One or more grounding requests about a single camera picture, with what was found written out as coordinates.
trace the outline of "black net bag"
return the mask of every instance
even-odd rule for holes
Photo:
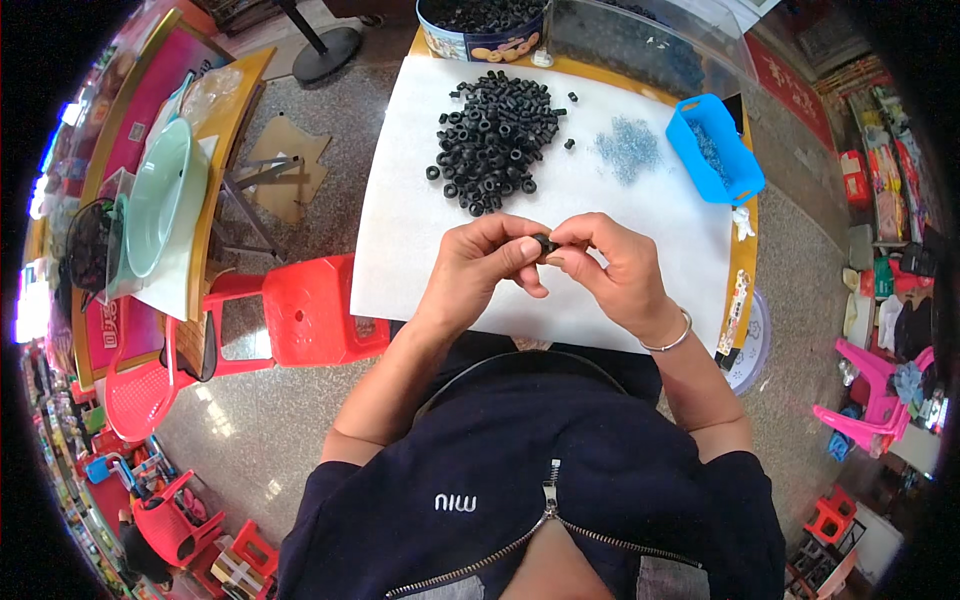
[[[82,310],[107,286],[108,239],[113,199],[100,198],[80,209],[66,234],[66,262],[73,286],[86,292]]]

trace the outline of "fingernail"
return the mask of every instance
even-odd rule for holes
[[[527,260],[540,256],[540,242],[532,237],[528,237],[520,242],[520,252]]]

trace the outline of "red banner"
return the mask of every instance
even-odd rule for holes
[[[835,153],[830,122],[817,92],[756,37],[749,33],[745,37],[750,54],[754,57],[760,85],[794,113],[828,150]]]

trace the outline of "black metal stand base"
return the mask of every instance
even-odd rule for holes
[[[353,58],[360,47],[360,34],[350,27],[320,34],[326,52],[320,54],[312,44],[307,44],[294,60],[293,76],[302,84],[312,84],[335,72]]]

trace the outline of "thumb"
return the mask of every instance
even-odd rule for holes
[[[571,279],[584,286],[596,296],[605,285],[610,284],[607,272],[593,256],[575,246],[562,246],[546,258],[546,264],[560,267]]]
[[[478,262],[487,276],[497,280],[516,273],[540,256],[540,242],[532,237],[519,237],[484,256]]]

